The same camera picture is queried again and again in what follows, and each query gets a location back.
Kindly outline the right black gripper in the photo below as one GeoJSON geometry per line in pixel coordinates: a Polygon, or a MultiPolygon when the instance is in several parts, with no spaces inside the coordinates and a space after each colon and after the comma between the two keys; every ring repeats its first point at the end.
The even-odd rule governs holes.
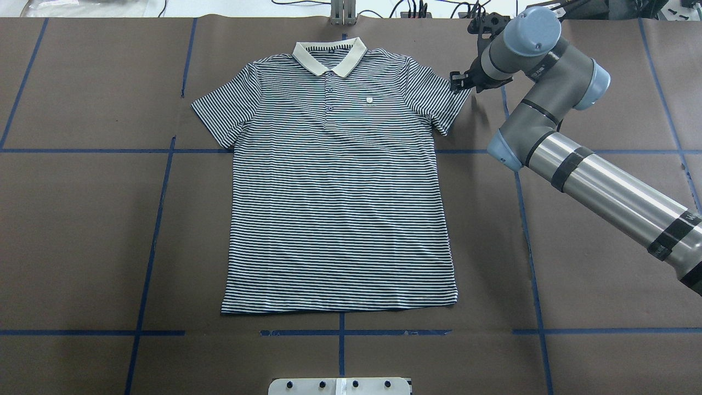
{"type": "Polygon", "coordinates": [[[450,90],[458,93],[473,89],[476,93],[494,88],[500,88],[512,82],[514,73],[503,71],[494,64],[488,56],[476,59],[465,73],[450,72],[450,90]]]}

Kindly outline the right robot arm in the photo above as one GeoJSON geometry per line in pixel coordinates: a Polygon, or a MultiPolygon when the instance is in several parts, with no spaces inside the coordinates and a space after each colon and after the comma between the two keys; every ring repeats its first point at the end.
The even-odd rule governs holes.
{"type": "Polygon", "coordinates": [[[454,90],[501,88],[488,153],[541,177],[700,294],[700,192],[650,52],[655,21],[562,20],[529,7],[469,21],[477,57],[454,90]]]}

